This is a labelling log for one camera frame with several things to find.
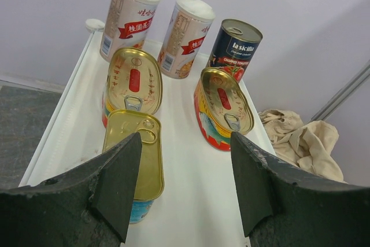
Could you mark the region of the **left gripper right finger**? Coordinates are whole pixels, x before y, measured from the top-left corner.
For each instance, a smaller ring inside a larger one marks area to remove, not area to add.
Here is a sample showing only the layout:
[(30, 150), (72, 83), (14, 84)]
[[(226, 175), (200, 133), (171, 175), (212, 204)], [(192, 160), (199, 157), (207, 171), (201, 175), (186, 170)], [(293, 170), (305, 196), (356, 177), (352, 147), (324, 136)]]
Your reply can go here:
[(251, 246), (368, 246), (369, 188), (297, 168), (238, 132), (231, 161)]

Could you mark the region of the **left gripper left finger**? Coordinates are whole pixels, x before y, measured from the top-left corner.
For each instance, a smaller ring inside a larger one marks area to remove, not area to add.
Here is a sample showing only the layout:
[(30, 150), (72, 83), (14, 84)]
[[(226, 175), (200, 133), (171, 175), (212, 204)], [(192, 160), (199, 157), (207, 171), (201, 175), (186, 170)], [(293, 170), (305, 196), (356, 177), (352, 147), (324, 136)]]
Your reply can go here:
[(126, 241), (141, 137), (133, 133), (36, 186), (1, 190), (2, 246), (120, 246)]

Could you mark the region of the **white plastic cube cabinet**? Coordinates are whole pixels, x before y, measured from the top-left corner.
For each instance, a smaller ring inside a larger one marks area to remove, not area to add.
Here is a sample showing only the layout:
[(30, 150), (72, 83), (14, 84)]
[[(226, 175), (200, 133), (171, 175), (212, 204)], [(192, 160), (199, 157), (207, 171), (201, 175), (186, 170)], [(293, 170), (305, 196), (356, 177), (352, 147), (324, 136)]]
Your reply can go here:
[[(108, 63), (93, 30), (20, 185), (35, 186), (101, 154), (102, 94)], [(161, 122), (165, 188), (146, 217), (128, 228), (127, 246), (248, 246), (229, 152), (203, 137), (194, 90), (208, 60), (198, 54), (185, 79), (164, 76)]]

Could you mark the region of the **gold tin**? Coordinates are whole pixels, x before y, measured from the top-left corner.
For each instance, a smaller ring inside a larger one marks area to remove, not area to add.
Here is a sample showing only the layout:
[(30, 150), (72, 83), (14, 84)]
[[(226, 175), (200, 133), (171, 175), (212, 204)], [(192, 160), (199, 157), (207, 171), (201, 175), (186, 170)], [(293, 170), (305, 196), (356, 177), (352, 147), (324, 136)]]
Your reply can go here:
[(154, 116), (133, 110), (118, 109), (105, 121), (103, 151), (111, 149), (132, 133), (140, 133), (142, 154), (129, 222), (142, 221), (154, 201), (164, 191), (161, 148), (161, 123)]

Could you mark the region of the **red yellow tin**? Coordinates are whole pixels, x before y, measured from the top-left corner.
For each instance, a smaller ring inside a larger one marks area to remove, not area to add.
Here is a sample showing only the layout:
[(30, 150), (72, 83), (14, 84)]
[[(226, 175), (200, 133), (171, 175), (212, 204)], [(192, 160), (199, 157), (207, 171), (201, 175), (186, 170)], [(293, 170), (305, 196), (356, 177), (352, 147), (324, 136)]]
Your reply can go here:
[(231, 150), (231, 133), (248, 134), (254, 116), (238, 82), (217, 68), (204, 68), (194, 91), (195, 115), (202, 135), (218, 150)]

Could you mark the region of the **red green tin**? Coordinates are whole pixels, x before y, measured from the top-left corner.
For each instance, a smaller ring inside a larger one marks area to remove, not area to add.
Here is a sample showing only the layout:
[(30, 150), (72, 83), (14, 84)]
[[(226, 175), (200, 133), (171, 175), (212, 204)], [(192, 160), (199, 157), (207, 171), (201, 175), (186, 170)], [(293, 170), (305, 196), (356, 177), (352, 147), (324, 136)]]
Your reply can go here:
[(102, 123), (118, 109), (155, 114), (163, 94), (162, 74), (157, 60), (148, 52), (134, 47), (118, 49), (109, 64), (102, 97)]

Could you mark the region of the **dark blue food can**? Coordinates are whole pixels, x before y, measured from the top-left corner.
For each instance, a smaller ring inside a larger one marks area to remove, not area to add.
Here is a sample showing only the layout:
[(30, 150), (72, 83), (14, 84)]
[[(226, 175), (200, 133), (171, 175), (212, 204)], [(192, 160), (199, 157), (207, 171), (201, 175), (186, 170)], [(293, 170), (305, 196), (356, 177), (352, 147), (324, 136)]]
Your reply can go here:
[(251, 24), (224, 19), (206, 66), (218, 68), (240, 82), (262, 39), (261, 31)]

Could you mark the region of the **orange label white-lid can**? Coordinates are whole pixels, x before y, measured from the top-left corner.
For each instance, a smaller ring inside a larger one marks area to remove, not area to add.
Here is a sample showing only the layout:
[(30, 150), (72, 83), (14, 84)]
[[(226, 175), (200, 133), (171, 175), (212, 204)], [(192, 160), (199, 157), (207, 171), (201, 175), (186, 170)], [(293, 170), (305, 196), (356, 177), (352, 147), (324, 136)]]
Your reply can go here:
[(157, 58), (163, 74), (186, 78), (215, 19), (213, 8), (202, 0), (176, 0)]

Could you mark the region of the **red white tall can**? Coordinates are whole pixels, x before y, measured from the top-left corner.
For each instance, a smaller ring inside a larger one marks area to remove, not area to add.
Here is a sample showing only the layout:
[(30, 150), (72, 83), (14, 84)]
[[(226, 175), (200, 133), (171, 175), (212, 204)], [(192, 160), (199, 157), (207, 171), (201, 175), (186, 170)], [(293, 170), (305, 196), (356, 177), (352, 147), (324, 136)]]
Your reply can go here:
[(100, 54), (109, 62), (122, 47), (141, 49), (160, 0), (111, 0)]

